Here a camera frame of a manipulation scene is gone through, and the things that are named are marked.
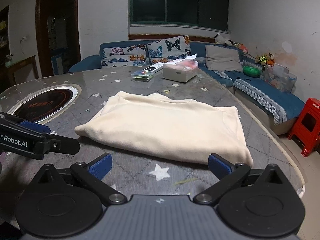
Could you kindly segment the cream garment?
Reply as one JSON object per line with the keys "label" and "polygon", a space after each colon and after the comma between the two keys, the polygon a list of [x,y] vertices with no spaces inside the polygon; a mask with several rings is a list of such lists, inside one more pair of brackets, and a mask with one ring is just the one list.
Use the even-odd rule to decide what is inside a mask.
{"label": "cream garment", "polygon": [[234,106],[120,91],[75,132],[103,145],[163,159],[206,164],[216,153],[233,164],[253,166]]}

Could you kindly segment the round black induction cooktop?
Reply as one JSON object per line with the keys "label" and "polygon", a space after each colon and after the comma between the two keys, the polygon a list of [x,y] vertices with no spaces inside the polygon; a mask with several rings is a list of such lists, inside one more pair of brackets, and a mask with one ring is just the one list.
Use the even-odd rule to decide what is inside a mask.
{"label": "round black induction cooktop", "polygon": [[71,107],[81,92],[81,87],[73,83],[43,88],[17,102],[8,114],[46,124]]}

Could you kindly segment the wooden side table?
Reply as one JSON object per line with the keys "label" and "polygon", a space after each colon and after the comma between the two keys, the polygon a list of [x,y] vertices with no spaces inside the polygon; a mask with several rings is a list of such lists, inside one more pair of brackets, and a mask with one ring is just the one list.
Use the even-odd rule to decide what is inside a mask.
{"label": "wooden side table", "polygon": [[5,69],[11,86],[39,78],[35,55],[14,62]]}

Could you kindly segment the red plastic stool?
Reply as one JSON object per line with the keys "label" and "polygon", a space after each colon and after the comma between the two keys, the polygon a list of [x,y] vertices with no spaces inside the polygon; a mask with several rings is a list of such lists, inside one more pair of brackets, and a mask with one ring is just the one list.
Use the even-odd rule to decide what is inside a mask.
{"label": "red plastic stool", "polygon": [[287,136],[289,140],[296,137],[303,144],[301,155],[305,158],[319,146],[319,113],[319,100],[308,98]]}

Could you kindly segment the green round object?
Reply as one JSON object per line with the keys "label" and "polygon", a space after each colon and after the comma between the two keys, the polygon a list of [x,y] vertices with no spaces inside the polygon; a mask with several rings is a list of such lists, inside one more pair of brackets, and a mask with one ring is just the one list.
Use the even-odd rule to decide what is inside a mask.
{"label": "green round object", "polygon": [[252,66],[243,66],[242,71],[245,75],[253,78],[260,77],[261,70]]}

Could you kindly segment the dark shelf cabinet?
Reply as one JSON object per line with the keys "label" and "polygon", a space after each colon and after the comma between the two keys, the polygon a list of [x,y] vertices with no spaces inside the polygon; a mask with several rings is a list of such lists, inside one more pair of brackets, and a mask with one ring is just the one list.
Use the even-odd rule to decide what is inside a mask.
{"label": "dark shelf cabinet", "polygon": [[0,13],[0,85],[1,92],[9,88],[10,82],[6,71],[6,56],[10,54],[9,34],[8,34],[9,6],[1,10]]}

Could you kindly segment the dark wooden door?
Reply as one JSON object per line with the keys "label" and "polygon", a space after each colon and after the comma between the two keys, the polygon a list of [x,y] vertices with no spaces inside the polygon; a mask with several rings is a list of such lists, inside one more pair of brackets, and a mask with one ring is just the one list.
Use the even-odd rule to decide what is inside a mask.
{"label": "dark wooden door", "polygon": [[78,0],[36,0],[35,26],[43,77],[66,74],[81,61]]}

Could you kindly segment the left butterfly pillow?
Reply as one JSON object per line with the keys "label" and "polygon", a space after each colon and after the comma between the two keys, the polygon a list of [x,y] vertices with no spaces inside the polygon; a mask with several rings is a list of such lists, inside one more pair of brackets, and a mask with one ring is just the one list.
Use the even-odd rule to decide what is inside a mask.
{"label": "left butterfly pillow", "polygon": [[102,50],[102,67],[146,66],[146,45],[112,47]]}

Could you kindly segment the butterfly pillow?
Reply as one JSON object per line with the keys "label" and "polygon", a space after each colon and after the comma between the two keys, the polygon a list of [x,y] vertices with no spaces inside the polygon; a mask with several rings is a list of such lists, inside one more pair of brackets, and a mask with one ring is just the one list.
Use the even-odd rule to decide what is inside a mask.
{"label": "butterfly pillow", "polygon": [[146,66],[146,45],[112,47],[102,50],[102,67]]}
{"label": "butterfly pillow", "polygon": [[191,55],[188,35],[153,41],[147,45],[151,64],[166,63],[176,59],[185,59]]}

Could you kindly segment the grey cushion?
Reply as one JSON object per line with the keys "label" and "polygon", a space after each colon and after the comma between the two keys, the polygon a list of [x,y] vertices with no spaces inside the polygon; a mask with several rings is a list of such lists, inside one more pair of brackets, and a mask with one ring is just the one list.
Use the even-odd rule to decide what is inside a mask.
{"label": "grey cushion", "polygon": [[206,67],[219,72],[242,71],[237,50],[214,45],[206,45]]}

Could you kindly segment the yellow plush toy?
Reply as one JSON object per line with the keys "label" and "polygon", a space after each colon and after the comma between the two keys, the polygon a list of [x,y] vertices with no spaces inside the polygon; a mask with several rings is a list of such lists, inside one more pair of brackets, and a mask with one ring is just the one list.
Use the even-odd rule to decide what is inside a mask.
{"label": "yellow plush toy", "polygon": [[274,55],[271,53],[265,53],[261,56],[255,58],[255,63],[262,66],[273,66],[274,65]]}

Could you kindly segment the white rectangular device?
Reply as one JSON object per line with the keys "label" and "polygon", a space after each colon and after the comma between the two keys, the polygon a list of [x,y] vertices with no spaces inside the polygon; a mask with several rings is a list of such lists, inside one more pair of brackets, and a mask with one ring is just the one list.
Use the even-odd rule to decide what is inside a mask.
{"label": "white rectangular device", "polygon": [[156,64],[153,64],[151,66],[148,66],[146,67],[145,69],[143,69],[143,71],[149,71],[149,72],[153,72],[153,73],[156,73],[156,72],[159,72],[160,70],[163,69],[163,65],[164,63],[156,63]]}

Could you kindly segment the black white plush toy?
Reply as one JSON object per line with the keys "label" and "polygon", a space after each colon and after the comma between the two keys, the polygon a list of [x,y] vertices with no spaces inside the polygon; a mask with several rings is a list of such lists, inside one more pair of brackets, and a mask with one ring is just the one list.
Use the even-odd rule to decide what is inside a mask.
{"label": "black white plush toy", "polygon": [[223,46],[235,46],[236,45],[235,42],[233,42],[232,40],[230,40],[228,38],[223,37],[221,34],[216,34],[214,36],[214,42],[215,42],[215,44],[220,44]]}

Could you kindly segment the right butterfly pillow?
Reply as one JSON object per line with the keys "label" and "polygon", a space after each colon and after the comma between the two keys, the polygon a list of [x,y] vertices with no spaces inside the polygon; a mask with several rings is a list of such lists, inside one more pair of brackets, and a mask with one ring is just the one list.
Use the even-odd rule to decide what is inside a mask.
{"label": "right butterfly pillow", "polygon": [[176,59],[185,59],[191,55],[188,35],[153,41],[147,45],[151,64],[166,63]]}

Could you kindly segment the dark window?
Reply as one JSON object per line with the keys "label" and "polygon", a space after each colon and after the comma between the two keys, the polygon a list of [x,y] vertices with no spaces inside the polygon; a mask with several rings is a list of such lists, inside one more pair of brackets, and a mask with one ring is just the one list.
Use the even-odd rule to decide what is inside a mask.
{"label": "dark window", "polygon": [[229,0],[130,0],[131,24],[228,30]]}

